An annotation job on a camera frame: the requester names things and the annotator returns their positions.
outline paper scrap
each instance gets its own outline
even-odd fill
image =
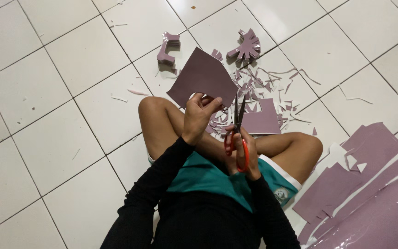
[[[145,95],[145,96],[147,96],[148,94],[147,93],[142,93],[142,92],[139,92],[139,91],[135,91],[135,90],[132,90],[132,89],[127,89],[130,93],[134,93],[134,94],[138,94],[138,95]]]

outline white trim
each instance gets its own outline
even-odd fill
[[[273,169],[276,170],[283,178],[285,178],[285,180],[291,183],[297,189],[297,191],[300,191],[302,189],[302,185],[296,179],[294,179],[283,168],[277,165],[277,163],[273,162],[268,156],[261,155],[259,156],[259,159],[262,159],[263,161],[268,163],[271,167],[273,167]]]

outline hand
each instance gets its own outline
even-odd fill
[[[226,127],[225,130],[231,131],[233,130],[233,127],[234,127],[233,125],[230,125]],[[248,177],[248,179],[255,181],[260,178],[260,171],[259,167],[257,166],[256,142],[254,141],[254,138],[250,136],[250,134],[248,134],[243,127],[240,128],[240,134],[237,133],[234,135],[233,143],[234,146],[236,147],[236,160],[239,163],[239,165],[245,165],[245,153],[244,153],[244,147],[242,145],[242,138],[245,139],[249,152],[248,170],[245,172],[245,174]],[[230,150],[229,149],[230,143],[231,143],[230,139],[227,139],[227,146],[225,147],[226,150]]]
[[[203,95],[203,93],[195,93],[187,101],[185,108],[184,131],[181,136],[190,145],[196,145],[199,142],[211,115],[224,108],[221,97],[213,99]]]

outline shorts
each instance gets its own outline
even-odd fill
[[[274,196],[283,207],[301,190],[301,184],[267,156],[258,158],[259,170]],[[194,151],[185,161],[167,192],[205,191],[233,198],[248,211],[253,212],[251,189],[243,173],[228,176],[212,162]]]

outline leg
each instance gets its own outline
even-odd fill
[[[258,154],[277,163],[300,184],[306,181],[323,151],[320,140],[304,133],[285,133],[256,139]]]
[[[184,114],[169,100],[159,97],[146,97],[138,110],[147,150],[156,160],[184,131]],[[196,151],[219,162],[225,155],[223,143],[205,132]]]

